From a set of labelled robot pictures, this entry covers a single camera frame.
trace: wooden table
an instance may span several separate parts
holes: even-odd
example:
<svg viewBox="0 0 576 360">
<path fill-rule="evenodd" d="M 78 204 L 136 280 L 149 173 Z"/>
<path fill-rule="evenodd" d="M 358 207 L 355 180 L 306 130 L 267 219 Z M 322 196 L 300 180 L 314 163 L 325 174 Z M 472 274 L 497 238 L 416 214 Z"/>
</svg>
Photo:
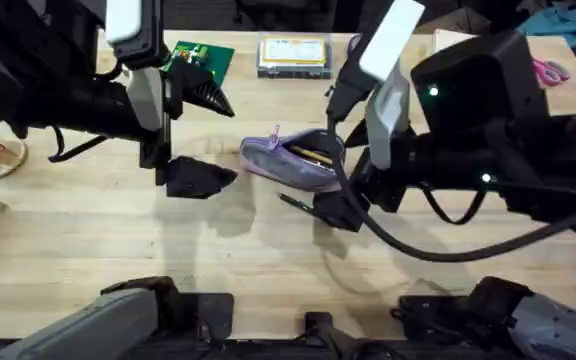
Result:
<svg viewBox="0 0 576 360">
<path fill-rule="evenodd" d="M 224 90 L 237 112 L 227 119 L 186 106 L 173 125 L 175 151 L 237 169 L 241 138 L 264 135 L 275 124 L 283 134 L 324 126 L 323 96 L 329 81 L 258 80 L 252 33 L 168 32 L 166 41 L 201 41 L 236 48 Z M 348 36 L 333 36 L 335 69 Z M 557 60 L 573 73 L 548 90 L 553 113 L 576 112 L 576 60 L 561 38 L 530 39 L 534 54 Z M 415 36 L 404 71 L 426 56 L 428 36 Z M 101 68 L 112 67 L 101 52 Z M 348 132 L 361 118 L 342 126 Z M 417 129 L 423 116 L 413 96 Z M 0 133 L 7 130 L 0 127 Z M 75 145 L 90 136 L 66 132 Z M 300 332 L 306 311 L 330 311 L 353 335 L 400 335 L 388 309 L 418 279 L 455 293 L 469 293 L 485 275 L 531 286 L 576 307 L 576 235 L 556 238 L 494 259 L 431 264 L 386 246 L 370 231 L 331 230 L 277 199 L 310 195 L 241 173 L 224 193 L 207 201 L 169 199 L 152 171 L 137 166 L 137 145 L 108 141 L 59 165 L 52 131 L 32 130 L 30 158 L 0 180 L 0 337 L 28 335 L 83 307 L 114 282 L 169 275 L 183 291 L 231 292 L 236 297 L 235 337 L 284 338 Z M 440 200 L 453 215 L 470 194 L 446 192 Z M 397 215 L 372 214 L 398 238 L 420 248 L 460 251 L 534 229 L 539 224 L 509 214 L 496 196 L 486 199 L 472 224 L 443 223 L 423 197 L 410 191 Z"/>
</svg>

